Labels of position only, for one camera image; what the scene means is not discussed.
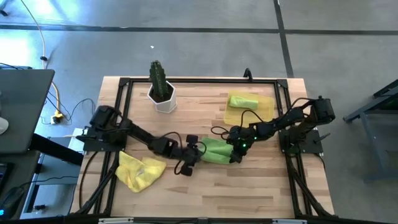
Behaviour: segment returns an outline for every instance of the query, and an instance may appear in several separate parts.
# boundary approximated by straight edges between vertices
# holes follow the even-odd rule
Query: yellow cloth
[[[138,193],[153,184],[165,168],[165,162],[148,157],[143,157],[140,161],[120,151],[116,175],[133,192]]]

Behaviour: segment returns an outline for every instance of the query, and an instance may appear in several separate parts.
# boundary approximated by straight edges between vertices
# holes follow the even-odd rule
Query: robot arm
[[[111,106],[99,106],[93,115],[88,133],[77,136],[83,142],[96,141],[102,144],[118,145],[124,142],[126,135],[145,144],[150,151],[168,159],[184,161],[181,174],[192,175],[192,167],[199,161],[202,152],[197,148],[198,136],[188,135],[187,146],[181,148],[174,139],[165,136],[155,137],[151,133],[135,125],[130,119],[121,117],[120,112]]]
[[[305,117],[303,110],[311,106],[310,114]],[[274,118],[270,122],[258,122],[249,124],[248,128],[233,126],[227,137],[226,142],[233,145],[230,162],[242,161],[248,149],[256,141],[265,141],[273,137],[275,132],[290,127],[287,132],[286,141],[289,144],[298,144],[305,140],[306,135],[315,126],[328,124],[335,119],[330,99],[321,96],[316,100],[309,100],[304,105],[289,109],[286,114],[279,118]]]

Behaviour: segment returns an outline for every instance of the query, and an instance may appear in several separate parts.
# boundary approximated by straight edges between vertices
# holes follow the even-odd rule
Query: cactus
[[[166,74],[159,61],[156,60],[150,64],[149,73],[154,88],[154,94],[164,100],[168,94]]]

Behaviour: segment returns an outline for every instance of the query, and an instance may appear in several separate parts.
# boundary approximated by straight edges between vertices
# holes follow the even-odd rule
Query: gray floor
[[[116,27],[222,27],[276,29],[273,1],[266,0],[25,0],[42,24]],[[397,1],[280,0],[287,29],[398,30]],[[19,1],[6,8],[0,24],[31,24]],[[62,103],[72,110],[84,99],[98,99],[105,75],[148,75],[159,59],[168,75],[240,77],[249,67],[256,77],[286,77],[278,34],[45,31],[48,67],[54,69]],[[337,119],[319,129],[324,140],[326,174],[333,206],[344,218],[395,223],[398,181],[364,184],[375,165],[360,122],[342,117],[397,78],[398,36],[288,35],[297,78],[308,95],[331,98]],[[39,33],[1,30],[0,62],[40,68]],[[71,134],[91,117],[79,106],[72,125],[38,124],[44,136]],[[47,103],[45,122],[54,112]]]

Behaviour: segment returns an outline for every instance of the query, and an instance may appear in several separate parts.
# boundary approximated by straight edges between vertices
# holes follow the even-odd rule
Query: white pot
[[[167,100],[165,102],[161,102],[161,103],[156,103],[154,101],[154,99],[152,99],[152,97],[150,97],[150,95],[149,95],[149,93],[152,91],[152,88],[153,88],[152,85],[149,88],[147,96],[155,104],[155,108],[157,111],[162,112],[162,113],[171,113],[177,107],[177,97],[175,96],[174,86],[171,85],[168,81],[166,81],[166,83],[173,88],[173,94],[169,100]]]

